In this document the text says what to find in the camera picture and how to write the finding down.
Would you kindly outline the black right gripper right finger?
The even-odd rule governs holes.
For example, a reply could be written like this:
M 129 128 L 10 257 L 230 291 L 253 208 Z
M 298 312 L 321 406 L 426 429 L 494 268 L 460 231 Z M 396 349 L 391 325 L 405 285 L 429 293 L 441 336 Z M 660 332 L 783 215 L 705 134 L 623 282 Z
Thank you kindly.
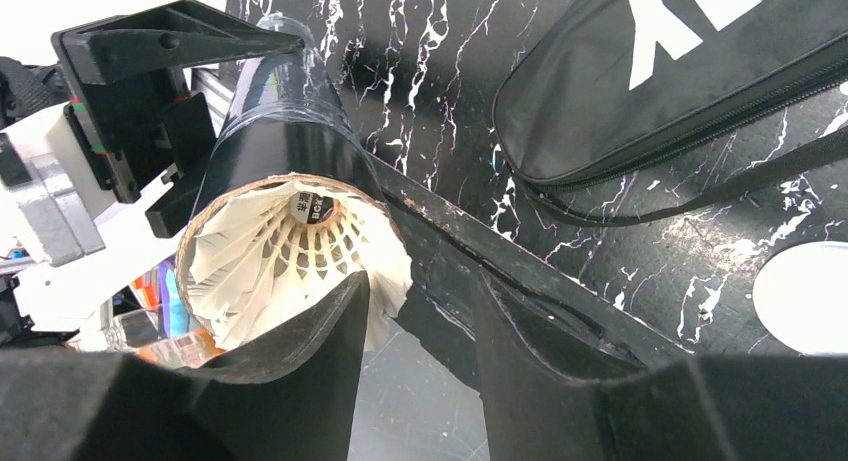
M 476 284 L 477 375 L 494 460 L 843 460 L 847 362 L 687 356 L 644 368 Z

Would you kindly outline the white shuttlecock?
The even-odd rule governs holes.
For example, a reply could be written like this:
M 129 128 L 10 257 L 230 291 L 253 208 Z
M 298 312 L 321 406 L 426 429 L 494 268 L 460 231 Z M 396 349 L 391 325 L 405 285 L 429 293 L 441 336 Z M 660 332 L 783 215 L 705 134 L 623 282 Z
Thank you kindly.
M 411 258 L 385 205 L 310 176 L 272 177 L 219 196 L 189 223 L 176 260 L 181 299 L 223 350 L 292 320 L 363 272 L 364 348 L 376 351 L 412 286 Z

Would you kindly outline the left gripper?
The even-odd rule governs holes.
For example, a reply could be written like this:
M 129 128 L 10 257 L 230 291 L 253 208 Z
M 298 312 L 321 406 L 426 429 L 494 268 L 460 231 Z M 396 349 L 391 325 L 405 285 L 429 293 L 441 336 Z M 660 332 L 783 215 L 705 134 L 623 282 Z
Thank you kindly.
M 21 313 L 36 331 L 70 332 L 173 255 L 191 219 L 203 174 L 186 173 L 216 136 L 185 69 L 297 53 L 305 41 L 180 0 L 55 32 L 51 44 L 83 151 L 115 195 L 64 106 L 43 109 L 1 132 L 1 236 L 32 259 L 16 275 Z M 171 188 L 155 179 L 169 167 L 186 174 Z

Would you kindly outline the clear tube lid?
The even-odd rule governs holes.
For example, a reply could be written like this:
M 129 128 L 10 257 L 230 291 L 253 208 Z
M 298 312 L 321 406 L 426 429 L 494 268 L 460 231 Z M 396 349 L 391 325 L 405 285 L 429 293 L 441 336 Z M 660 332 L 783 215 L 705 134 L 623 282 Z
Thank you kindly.
M 757 274 L 755 312 L 787 347 L 812 356 L 847 354 L 847 243 L 797 245 L 771 258 Z

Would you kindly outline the black shuttlecock tube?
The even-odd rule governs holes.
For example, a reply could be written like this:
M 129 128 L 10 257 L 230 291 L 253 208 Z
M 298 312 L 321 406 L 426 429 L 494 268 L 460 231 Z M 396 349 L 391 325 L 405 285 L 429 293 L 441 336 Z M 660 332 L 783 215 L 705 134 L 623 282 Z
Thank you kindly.
M 341 182 L 387 208 L 309 28 L 277 12 L 259 27 L 298 35 L 305 47 L 243 64 L 191 221 L 223 194 L 282 176 Z

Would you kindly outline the black racket bag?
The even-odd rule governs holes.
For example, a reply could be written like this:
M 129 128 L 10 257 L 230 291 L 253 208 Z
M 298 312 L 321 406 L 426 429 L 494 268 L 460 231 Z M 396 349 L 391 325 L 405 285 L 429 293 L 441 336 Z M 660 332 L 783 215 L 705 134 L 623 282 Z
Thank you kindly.
M 660 164 L 847 77 L 847 0 L 575 0 L 497 92 L 514 182 L 579 227 L 627 227 L 732 201 L 842 161 L 839 129 L 675 207 L 581 213 L 561 192 Z

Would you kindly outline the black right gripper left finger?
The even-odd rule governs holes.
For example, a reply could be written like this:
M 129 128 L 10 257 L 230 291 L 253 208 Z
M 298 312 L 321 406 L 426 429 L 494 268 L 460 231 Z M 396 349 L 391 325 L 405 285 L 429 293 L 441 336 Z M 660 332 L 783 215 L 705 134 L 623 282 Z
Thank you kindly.
M 343 460 L 357 396 L 369 281 L 204 366 L 63 348 L 1 353 L 5 460 Z

